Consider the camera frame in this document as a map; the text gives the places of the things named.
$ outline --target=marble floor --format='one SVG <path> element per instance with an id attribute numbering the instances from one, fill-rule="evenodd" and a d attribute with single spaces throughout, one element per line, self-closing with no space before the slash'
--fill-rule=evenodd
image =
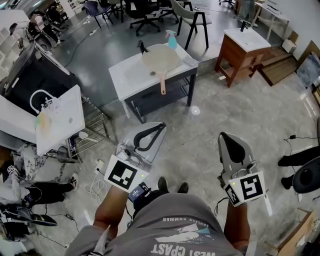
<path id="1" fill-rule="evenodd" d="M 277 162 L 283 155 L 290 154 L 290 146 L 284 139 L 290 135 L 316 137 L 316 121 L 319 107 L 310 93 L 302 87 L 295 73 L 270 87 L 257 72 L 252 79 L 246 78 L 226 86 L 225 80 L 218 80 L 219 74 L 208 73 L 197 77 L 192 105 L 199 107 L 200 114 L 193 115 L 186 107 L 186 98 L 159 109 L 147 116 L 147 121 L 161 121 L 167 124 L 167 133 L 154 160 L 154 168 L 145 183 L 156 188 L 158 178 L 165 176 L 169 190 L 174 192 L 182 181 L 189 183 L 189 193 L 203 199 L 211 209 L 225 197 L 217 176 L 222 170 L 219 160 L 217 138 L 220 132 L 229 132 L 241 137 L 251 146 L 253 156 L 260 170 L 264 171 L 265 186 L 273 209 L 269 216 L 265 202 L 259 199 L 249 203 L 248 219 L 251 227 L 251 240 L 258 241 L 260 247 L 264 241 L 278 245 L 298 223 L 297 207 L 307 210 L 320 210 L 320 200 L 312 198 L 320 195 L 315 191 L 303 195 L 302 201 L 293 190 L 285 190 L 280 184 L 283 176 L 293 174 L 291 167 L 278 167 Z M 113 117 L 113 125 L 118 138 L 123 138 L 132 127 L 140 123 L 135 117 L 127 119 L 119 101 L 105 106 Z M 292 153 L 318 145 L 317 139 L 291 140 Z M 105 168 L 115 147 L 101 143 L 80 157 L 83 164 L 64 164 L 63 174 L 59 169 L 55 175 L 59 180 L 74 171 L 79 173 L 79 188 L 67 195 L 64 202 L 48 205 L 48 214 L 70 214 L 79 229 L 91 224 L 98 207 L 96 199 L 85 191 L 93 182 L 94 167 L 97 159 L 105 162 Z M 52 180 L 53 172 L 38 171 L 38 180 Z M 131 202 L 128 209 L 133 213 Z M 35 213 L 44 213 L 42 205 L 35 207 Z M 218 221 L 223 227 L 226 220 L 227 201 L 219 205 Z M 43 235 L 63 245 L 72 242 L 77 235 L 76 225 L 64 216 L 53 216 L 57 227 L 42 227 Z M 119 234 L 126 230 L 130 220 L 124 213 Z M 61 256 L 65 249 L 41 236 L 32 235 L 36 249 L 45 256 Z"/>

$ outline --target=faucet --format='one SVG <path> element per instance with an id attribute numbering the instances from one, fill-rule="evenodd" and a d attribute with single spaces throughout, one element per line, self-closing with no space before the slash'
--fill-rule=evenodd
<path id="1" fill-rule="evenodd" d="M 146 52 L 146 53 L 149 52 L 147 50 L 147 48 L 145 47 L 144 42 L 142 40 L 139 40 L 137 47 L 140 48 L 141 54 L 144 54 L 144 52 Z"/>
<path id="2" fill-rule="evenodd" d="M 248 27 L 246 26 L 246 23 L 247 21 L 245 20 L 242 22 L 241 29 L 240 29 L 241 32 L 243 32 L 245 28 L 248 29 Z"/>

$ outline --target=gray t-shirt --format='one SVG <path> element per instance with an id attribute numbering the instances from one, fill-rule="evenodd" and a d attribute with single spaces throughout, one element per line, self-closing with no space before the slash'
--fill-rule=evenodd
<path id="1" fill-rule="evenodd" d="M 93 252 L 104 230 L 84 227 L 65 256 Z M 162 195 L 135 216 L 131 226 L 112 241 L 105 239 L 108 256 L 241 256 L 228 242 L 210 208 L 197 196 Z"/>

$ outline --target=black pants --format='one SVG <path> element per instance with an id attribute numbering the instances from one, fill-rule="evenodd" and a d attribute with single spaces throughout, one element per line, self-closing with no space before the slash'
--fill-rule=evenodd
<path id="1" fill-rule="evenodd" d="M 62 202 L 65 200 L 64 193 L 74 189 L 70 183 L 36 182 L 34 186 L 35 187 L 28 187 L 27 189 L 30 191 L 29 195 L 32 197 L 35 205 Z"/>
<path id="2" fill-rule="evenodd" d="M 169 192 L 167 191 L 160 191 L 160 190 L 155 190 L 152 191 L 148 196 L 145 197 L 139 197 L 137 200 L 135 200 L 133 202 L 133 208 L 135 210 L 134 214 L 133 214 L 133 219 L 136 217 L 137 213 L 145 206 L 147 206 L 148 204 L 150 204 L 153 200 L 155 200 L 156 198 L 167 194 Z"/>
<path id="3" fill-rule="evenodd" d="M 320 146 L 308 148 L 302 152 L 284 155 L 278 162 L 279 166 L 303 166 L 312 159 L 320 157 Z"/>
<path id="4" fill-rule="evenodd" d="M 58 37 L 55 35 L 55 33 L 52 31 L 52 28 L 50 25 L 46 25 L 43 29 L 43 31 L 53 39 L 56 43 L 58 42 Z"/>

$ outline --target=sink basin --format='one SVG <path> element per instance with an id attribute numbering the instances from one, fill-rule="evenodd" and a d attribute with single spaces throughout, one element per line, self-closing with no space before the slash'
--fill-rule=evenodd
<path id="1" fill-rule="evenodd" d="M 240 28 L 227 29 L 224 33 L 246 52 L 271 47 L 271 44 L 252 28 L 245 28 L 243 32 Z"/>

